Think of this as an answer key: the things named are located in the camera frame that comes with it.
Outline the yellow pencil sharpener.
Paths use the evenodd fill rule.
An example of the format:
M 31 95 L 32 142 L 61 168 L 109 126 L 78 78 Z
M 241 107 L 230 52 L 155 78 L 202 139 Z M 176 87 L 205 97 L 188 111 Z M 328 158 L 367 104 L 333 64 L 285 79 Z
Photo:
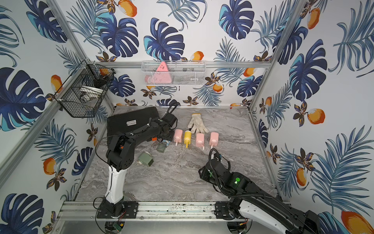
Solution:
M 188 148 L 191 145 L 191 136 L 192 136 L 192 133 L 191 133 L 190 130 L 185 131 L 185 133 L 184 133 L 184 144 L 185 144 L 186 148 Z

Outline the pink pencil sharpener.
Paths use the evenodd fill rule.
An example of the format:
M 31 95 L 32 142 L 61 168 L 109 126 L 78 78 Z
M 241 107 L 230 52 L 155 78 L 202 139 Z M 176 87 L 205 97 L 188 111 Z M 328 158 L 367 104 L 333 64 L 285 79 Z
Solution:
M 209 140 L 209 146 L 210 148 L 214 148 L 218 145 L 218 142 L 219 142 L 219 133 L 217 132 L 212 132 L 210 134 L 210 140 Z
M 173 141 L 175 142 L 175 146 L 177 146 L 178 143 L 182 142 L 182 134 L 183 134 L 183 130 L 181 129 L 176 129 L 174 131 Z
M 205 149 L 205 135 L 203 133 L 196 134 L 195 145 L 198 148 Z

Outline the grey clear sharpener tray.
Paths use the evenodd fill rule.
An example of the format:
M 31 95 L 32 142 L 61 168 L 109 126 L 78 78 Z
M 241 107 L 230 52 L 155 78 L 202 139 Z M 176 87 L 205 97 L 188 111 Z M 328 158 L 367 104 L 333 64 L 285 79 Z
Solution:
M 156 148 L 156 150 L 160 153 L 164 153 L 167 148 L 167 145 L 165 143 L 160 142 Z

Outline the blue pencil sharpener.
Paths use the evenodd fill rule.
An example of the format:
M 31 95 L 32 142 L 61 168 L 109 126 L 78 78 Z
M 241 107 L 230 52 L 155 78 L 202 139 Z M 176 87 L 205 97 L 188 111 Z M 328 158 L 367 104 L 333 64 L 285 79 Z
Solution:
M 168 140 L 163 140 L 162 141 L 164 144 L 166 144 L 167 146 L 169 146 L 169 144 L 170 144 L 170 141 L 168 141 Z

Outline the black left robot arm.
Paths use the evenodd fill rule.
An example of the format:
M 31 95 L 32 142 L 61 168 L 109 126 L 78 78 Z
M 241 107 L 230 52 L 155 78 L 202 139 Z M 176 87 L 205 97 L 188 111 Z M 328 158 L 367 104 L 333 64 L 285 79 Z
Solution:
M 123 185 L 127 169 L 134 162 L 135 148 L 145 141 L 172 141 L 178 119 L 172 113 L 178 102 L 168 107 L 160 117 L 156 107 L 147 107 L 108 119 L 106 159 L 109 166 L 109 185 L 105 202 L 111 206 L 123 200 Z

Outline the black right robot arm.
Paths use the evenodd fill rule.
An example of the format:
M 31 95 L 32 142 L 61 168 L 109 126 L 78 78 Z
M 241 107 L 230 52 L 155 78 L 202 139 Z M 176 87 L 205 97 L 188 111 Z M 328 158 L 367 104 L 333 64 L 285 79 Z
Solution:
M 249 177 L 231 172 L 231 163 L 222 163 L 224 157 L 212 148 L 206 165 L 199 172 L 200 179 L 229 198 L 224 212 L 216 211 L 227 221 L 247 219 L 258 222 L 278 234 L 320 234 L 319 216 L 313 211 L 303 212 L 282 202 L 261 189 Z

